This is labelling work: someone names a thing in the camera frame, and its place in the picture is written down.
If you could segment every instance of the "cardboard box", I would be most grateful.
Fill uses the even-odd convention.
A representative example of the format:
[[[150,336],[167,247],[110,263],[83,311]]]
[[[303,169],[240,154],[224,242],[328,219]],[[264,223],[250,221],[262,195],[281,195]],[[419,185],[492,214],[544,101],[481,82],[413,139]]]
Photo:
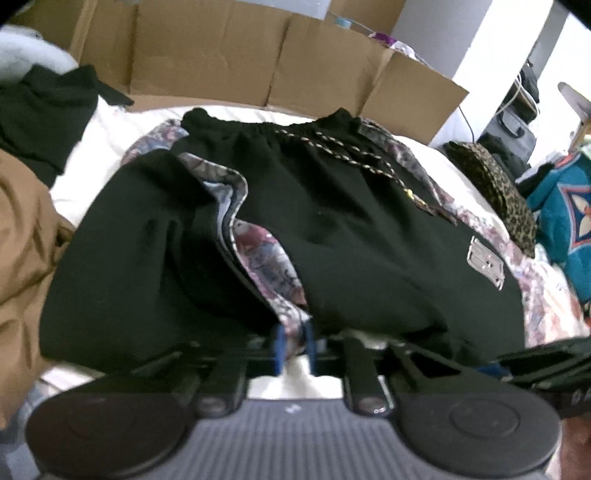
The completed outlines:
[[[366,1],[398,13],[404,4],[333,1],[350,17],[368,14]],[[360,33],[234,0],[40,0],[17,20],[94,65],[104,82],[172,102],[152,105],[209,99],[310,117],[344,107],[428,144],[467,94]]]

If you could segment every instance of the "black clothing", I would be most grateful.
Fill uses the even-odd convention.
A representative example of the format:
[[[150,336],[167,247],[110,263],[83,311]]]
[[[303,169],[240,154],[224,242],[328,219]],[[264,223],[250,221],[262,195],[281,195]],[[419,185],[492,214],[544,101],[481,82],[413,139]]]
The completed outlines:
[[[386,156],[357,133],[359,122],[340,110],[286,129],[316,141],[320,130]],[[468,365],[523,349],[519,286],[507,267],[499,291],[469,266],[470,241],[480,237],[465,224],[430,216],[393,181],[278,135],[278,125],[223,122],[201,109],[182,124],[190,135],[171,152],[244,175],[249,195],[237,217],[285,248],[317,332],[402,336]],[[171,154],[154,151],[123,167],[57,269],[41,318],[42,354],[113,371],[176,343],[204,343],[209,330],[210,346],[269,333],[277,319],[216,246],[215,219],[212,197]]]
[[[216,211],[164,150],[122,167],[56,271],[42,355],[116,372],[190,340],[238,345],[269,333],[276,317],[215,241]]]
[[[552,162],[540,165],[540,168],[535,174],[517,184],[517,191],[523,198],[526,199],[529,197],[532,193],[534,193],[534,190],[538,187],[542,180],[548,176],[548,173],[552,171],[554,166],[555,165]]]
[[[59,75],[34,65],[17,85],[0,90],[0,148],[51,188],[64,173],[101,95],[111,105],[131,105],[100,82],[94,67]]]

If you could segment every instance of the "suitcase handle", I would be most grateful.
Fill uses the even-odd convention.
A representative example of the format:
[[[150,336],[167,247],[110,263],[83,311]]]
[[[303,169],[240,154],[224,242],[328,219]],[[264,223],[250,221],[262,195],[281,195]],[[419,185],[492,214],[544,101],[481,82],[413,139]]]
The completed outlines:
[[[504,112],[500,113],[496,117],[496,121],[499,122],[499,125],[503,130],[505,130],[510,136],[513,138],[521,138],[525,135],[525,129],[523,127],[518,127],[517,132],[514,132],[509,126],[506,124],[505,119],[503,117]]]

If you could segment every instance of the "screw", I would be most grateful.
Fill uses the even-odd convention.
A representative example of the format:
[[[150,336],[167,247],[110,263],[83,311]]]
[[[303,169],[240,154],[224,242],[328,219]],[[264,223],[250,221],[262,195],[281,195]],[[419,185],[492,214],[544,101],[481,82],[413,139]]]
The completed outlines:
[[[368,415],[377,415],[386,411],[387,405],[384,400],[378,397],[365,397],[359,400],[358,408]]]
[[[219,397],[203,397],[197,402],[197,411],[207,416],[219,416],[226,413],[228,405]]]

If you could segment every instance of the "white pillow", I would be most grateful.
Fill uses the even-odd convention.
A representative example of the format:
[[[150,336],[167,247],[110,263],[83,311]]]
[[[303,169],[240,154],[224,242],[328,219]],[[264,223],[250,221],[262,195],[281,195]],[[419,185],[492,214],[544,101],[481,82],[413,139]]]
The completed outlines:
[[[0,86],[20,82],[34,64],[60,74],[78,67],[69,53],[55,45],[12,29],[0,30]]]

